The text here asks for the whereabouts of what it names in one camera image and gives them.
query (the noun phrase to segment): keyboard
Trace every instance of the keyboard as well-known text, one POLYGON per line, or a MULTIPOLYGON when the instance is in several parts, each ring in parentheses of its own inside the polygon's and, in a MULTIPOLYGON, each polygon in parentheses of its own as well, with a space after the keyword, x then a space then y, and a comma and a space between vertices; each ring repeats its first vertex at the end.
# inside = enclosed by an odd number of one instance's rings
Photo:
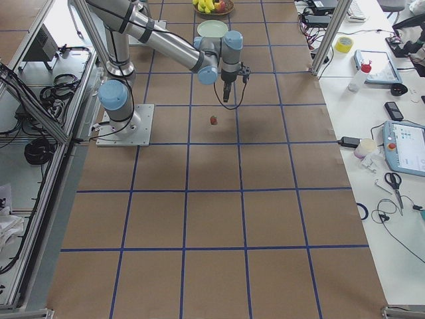
POLYGON ((365 22, 369 17, 366 16, 360 9, 359 4, 357 3, 357 0, 352 0, 350 7, 348 8, 346 18, 348 22, 353 23, 363 23, 365 22))

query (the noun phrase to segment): white table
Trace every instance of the white table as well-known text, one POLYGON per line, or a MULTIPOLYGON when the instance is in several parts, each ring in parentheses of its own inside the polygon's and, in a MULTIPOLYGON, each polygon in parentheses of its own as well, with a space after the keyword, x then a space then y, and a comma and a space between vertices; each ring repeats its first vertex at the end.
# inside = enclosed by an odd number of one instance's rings
MULTIPOLYGON (((391 30, 390 23, 375 0, 358 0, 358 2, 361 9, 370 15, 369 20, 363 24, 345 21, 341 25, 341 32, 391 30)), ((421 95, 425 95, 425 78, 420 78, 415 70, 400 71, 403 83, 409 88, 409 92, 401 97, 391 96, 388 88, 367 86, 358 93, 347 90, 347 85, 356 72, 353 60, 355 49, 390 53, 384 41, 387 36, 386 32, 349 35, 354 40, 354 47, 350 52, 344 54, 334 50, 333 61, 319 82, 337 138, 342 136, 370 138, 369 131, 373 126, 390 120, 384 109, 386 101, 395 101, 405 119, 425 124, 425 103, 420 99, 421 95)), ((398 68, 412 67, 408 58, 394 56, 392 58, 398 68)), ((382 143, 381 130, 374 130, 374 135, 377 142, 382 143)), ((376 208, 380 199, 389 198, 396 202, 394 195, 375 186, 376 179, 385 185, 383 175, 389 169, 383 158, 375 158, 377 172, 373 173, 361 165, 361 161, 353 155, 352 149, 341 148, 341 154, 357 202, 366 205, 370 212, 376 208)), ((415 204, 425 206, 425 178, 408 174, 400 175, 402 176, 401 194, 409 196, 415 204)), ((385 225, 395 237, 425 259, 425 221, 419 212, 411 209, 412 204, 407 198, 403 198, 403 201, 404 215, 391 215, 390 221, 385 225)), ((382 225, 373 222, 370 217, 364 221, 363 225, 388 303, 424 305, 425 264, 411 255, 387 233, 382 225)))

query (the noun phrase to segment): tape roll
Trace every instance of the tape roll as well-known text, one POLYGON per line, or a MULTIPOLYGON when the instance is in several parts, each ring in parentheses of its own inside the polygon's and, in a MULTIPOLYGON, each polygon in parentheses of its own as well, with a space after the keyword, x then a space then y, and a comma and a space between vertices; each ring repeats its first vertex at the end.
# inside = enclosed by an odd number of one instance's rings
POLYGON ((335 49, 342 53, 347 53, 350 51, 351 47, 353 46, 354 42, 349 37, 340 37, 335 44, 335 49))

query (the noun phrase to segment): white cup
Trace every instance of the white cup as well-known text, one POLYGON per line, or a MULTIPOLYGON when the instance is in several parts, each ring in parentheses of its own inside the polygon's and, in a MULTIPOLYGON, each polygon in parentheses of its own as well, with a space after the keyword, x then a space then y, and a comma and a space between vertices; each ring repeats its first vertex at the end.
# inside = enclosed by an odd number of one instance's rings
POLYGON ((369 153, 372 153, 378 148, 377 143, 371 138, 363 138, 360 141, 360 144, 354 150, 354 155, 356 158, 365 158, 369 153))

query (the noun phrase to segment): scissors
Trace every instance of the scissors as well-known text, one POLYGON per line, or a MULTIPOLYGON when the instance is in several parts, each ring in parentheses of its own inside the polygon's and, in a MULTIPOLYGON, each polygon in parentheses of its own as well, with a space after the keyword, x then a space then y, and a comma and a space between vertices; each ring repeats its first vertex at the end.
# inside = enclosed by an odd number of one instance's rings
POLYGON ((398 191, 401 184, 401 177, 397 173, 386 173, 384 176, 384 179, 386 183, 389 184, 394 190, 394 192, 396 193, 396 197, 397 197, 398 203, 400 204, 400 208, 403 208, 401 195, 400 195, 400 192, 398 191))

